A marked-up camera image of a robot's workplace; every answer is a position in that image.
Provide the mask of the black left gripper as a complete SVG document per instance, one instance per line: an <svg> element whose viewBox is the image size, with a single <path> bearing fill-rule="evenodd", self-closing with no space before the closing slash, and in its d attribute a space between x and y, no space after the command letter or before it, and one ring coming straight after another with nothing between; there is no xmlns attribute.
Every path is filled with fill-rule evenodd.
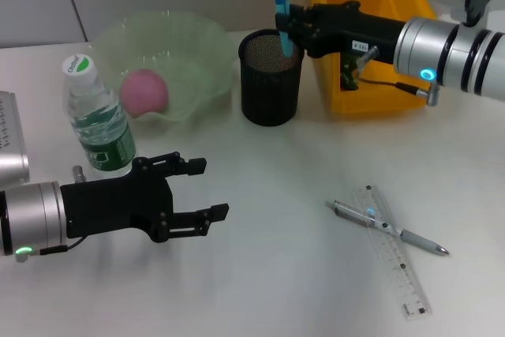
<svg viewBox="0 0 505 337"><path fill-rule="evenodd" d="M136 158L131 171L118 178L63 185L66 236L83 238L133 228L155 243L204 237L213 223L226 219L229 204L173 213L166 178L200 175L206 166L205 158L185 160L179 152L172 152Z"/></svg>

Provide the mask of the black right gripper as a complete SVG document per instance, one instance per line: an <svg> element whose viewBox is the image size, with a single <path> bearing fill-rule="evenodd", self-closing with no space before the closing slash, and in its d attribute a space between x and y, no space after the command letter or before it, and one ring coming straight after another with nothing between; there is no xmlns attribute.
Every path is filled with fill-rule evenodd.
<svg viewBox="0 0 505 337"><path fill-rule="evenodd" d="M391 64L406 23L362 13L360 6L358 1L308 7L289 4L289 13L275 15L275 27L289 32L289 39L312 58L342 52L363 55L354 46L363 43L378 49L375 60Z"/></svg>

